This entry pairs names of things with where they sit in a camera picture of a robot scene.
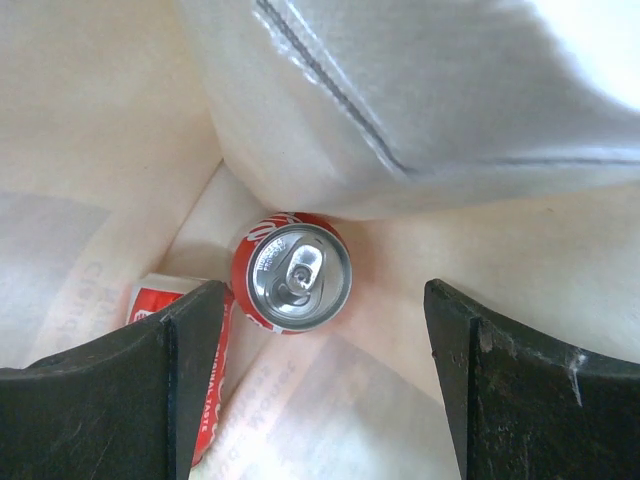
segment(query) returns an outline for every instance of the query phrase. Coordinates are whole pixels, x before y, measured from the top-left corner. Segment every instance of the white fabric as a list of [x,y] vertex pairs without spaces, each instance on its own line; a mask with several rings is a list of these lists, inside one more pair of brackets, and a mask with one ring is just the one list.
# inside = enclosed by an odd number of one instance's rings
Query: white fabric
[[379,218],[640,176],[637,0],[179,3],[227,163],[275,209]]

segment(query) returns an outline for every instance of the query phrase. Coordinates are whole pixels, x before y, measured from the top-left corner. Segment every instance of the seam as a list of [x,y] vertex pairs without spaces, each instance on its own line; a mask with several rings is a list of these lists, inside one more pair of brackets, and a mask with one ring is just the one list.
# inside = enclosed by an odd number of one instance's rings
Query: seam
[[178,238],[178,235],[182,231],[182,228],[184,227],[184,225],[187,223],[187,220],[189,220],[189,218],[191,217],[191,214],[193,213],[195,208],[200,203],[200,200],[204,196],[204,192],[207,190],[207,187],[212,182],[213,177],[218,172],[218,170],[220,170],[220,168],[222,167],[223,163],[224,163],[224,157],[220,159],[220,161],[218,162],[216,167],[213,169],[213,172],[209,176],[209,179],[205,182],[204,186],[200,189],[200,193],[198,194],[198,197],[196,198],[196,201],[193,202],[193,205],[191,205],[191,208],[189,209],[189,211],[187,212],[185,217],[182,219],[182,222],[180,223],[180,226],[177,228],[176,232],[174,233],[173,237],[171,238],[171,241],[167,244],[167,248],[165,249],[164,254],[162,255],[160,261],[155,265],[154,269],[151,270],[151,271],[153,271],[153,272],[158,271],[158,269],[160,267],[162,267],[162,265],[164,265],[165,261],[167,260],[167,255],[171,251],[171,247],[173,247],[173,244],[175,243],[176,238]]
[[640,160],[600,160],[589,158],[551,158],[551,159],[523,159],[500,160],[489,166],[504,167],[536,167],[536,166],[584,166],[584,167],[640,167]]
[[371,139],[373,139],[380,151],[384,153],[389,163],[405,174],[413,173],[414,170],[412,168],[405,167],[395,158],[391,149],[382,139],[376,128],[365,118],[358,107],[354,105],[349,97],[340,89],[340,87],[338,87],[331,76],[322,68],[320,62],[318,62],[309,49],[302,43],[300,38],[291,29],[284,18],[282,18],[282,15],[276,10],[276,8],[268,0],[256,0],[256,5],[260,8],[262,13],[273,22],[278,31],[284,35],[287,40],[289,40],[291,46],[300,55],[307,67],[316,74],[319,81],[329,90],[333,98],[346,110],[349,117],[358,124],[371,137]]

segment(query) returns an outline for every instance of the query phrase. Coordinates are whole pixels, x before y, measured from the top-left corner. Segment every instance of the can rim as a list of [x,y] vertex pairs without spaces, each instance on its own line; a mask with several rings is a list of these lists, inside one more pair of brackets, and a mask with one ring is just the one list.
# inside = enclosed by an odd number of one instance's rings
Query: can rim
[[[291,325],[286,322],[283,322],[280,318],[275,317],[274,315],[271,315],[270,312],[267,311],[262,306],[261,302],[257,298],[255,288],[253,286],[253,271],[255,268],[258,255],[262,253],[264,245],[267,245],[274,238],[279,237],[283,234],[286,234],[289,231],[296,231],[300,229],[303,229],[306,231],[312,231],[312,232],[315,231],[316,233],[320,233],[326,236],[326,238],[328,238],[332,246],[335,248],[336,253],[338,254],[338,257],[341,260],[341,265],[343,267],[343,275],[344,275],[344,285],[340,294],[337,297],[336,302],[329,309],[328,311],[329,315],[325,315],[324,316],[325,318],[322,318],[321,320],[316,320],[314,322],[307,322],[301,325]],[[333,319],[340,312],[340,310],[342,310],[344,305],[347,303],[347,300],[349,299],[349,295],[351,294],[351,287],[353,285],[353,268],[351,265],[351,257],[349,255],[349,250],[347,250],[347,247],[344,245],[342,240],[336,234],[334,234],[333,232],[329,231],[324,227],[315,225],[313,223],[294,223],[290,225],[284,225],[280,228],[277,228],[276,230],[271,232],[269,235],[267,235],[265,238],[263,238],[258,243],[254,251],[251,253],[251,257],[249,258],[249,268],[247,273],[248,275],[246,275],[246,286],[247,286],[247,291],[249,292],[249,298],[251,299],[251,303],[253,304],[254,308],[260,313],[260,315],[262,315],[268,322],[272,323],[274,326],[281,328],[284,331],[288,330],[291,332],[306,332],[308,330],[317,328],[320,325],[323,325],[327,323],[329,320]]]

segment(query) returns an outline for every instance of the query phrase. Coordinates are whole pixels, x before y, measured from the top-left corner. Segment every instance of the stitching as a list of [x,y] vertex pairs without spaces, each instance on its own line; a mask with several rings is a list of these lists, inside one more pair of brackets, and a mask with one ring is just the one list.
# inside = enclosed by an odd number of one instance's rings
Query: stitching
[[364,131],[371,136],[376,142],[378,148],[384,153],[388,161],[401,172],[408,174],[413,173],[415,170],[402,165],[393,155],[389,146],[382,139],[376,128],[369,122],[362,112],[356,107],[349,97],[340,90],[340,87],[333,81],[329,74],[322,68],[322,65],[314,58],[309,49],[302,43],[295,32],[282,18],[282,15],[275,9],[268,0],[256,0],[256,5],[262,10],[262,12],[269,17],[269,19],[278,28],[280,33],[284,35],[291,43],[291,46],[298,52],[302,60],[306,65],[313,70],[322,84],[329,90],[334,99],[345,108],[351,119],[356,122]]
[[640,167],[639,160],[600,160],[589,158],[551,158],[551,159],[523,159],[500,160],[491,166],[504,167],[549,167],[549,166],[579,166],[579,167]]

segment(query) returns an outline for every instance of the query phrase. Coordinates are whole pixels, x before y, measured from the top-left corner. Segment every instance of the aluminum can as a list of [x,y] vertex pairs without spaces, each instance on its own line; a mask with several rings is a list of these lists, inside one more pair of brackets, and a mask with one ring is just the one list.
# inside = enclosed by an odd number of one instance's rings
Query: aluminum can
[[349,252],[338,232],[307,213],[276,213],[254,226],[231,262],[236,302],[276,333],[312,330],[344,307],[351,291]]
[[[159,312],[163,308],[198,288],[206,280],[189,277],[172,277],[151,273],[134,285],[129,302],[129,313],[126,324],[142,320],[152,313]],[[227,348],[229,346],[229,333],[231,330],[231,309],[233,306],[233,294],[226,289],[224,296],[224,316],[222,330],[218,340],[218,349],[211,369],[209,386],[205,397],[200,428],[193,452],[192,466],[197,465],[206,450],[213,443],[215,431],[220,416],[220,401],[224,375],[227,363]]]

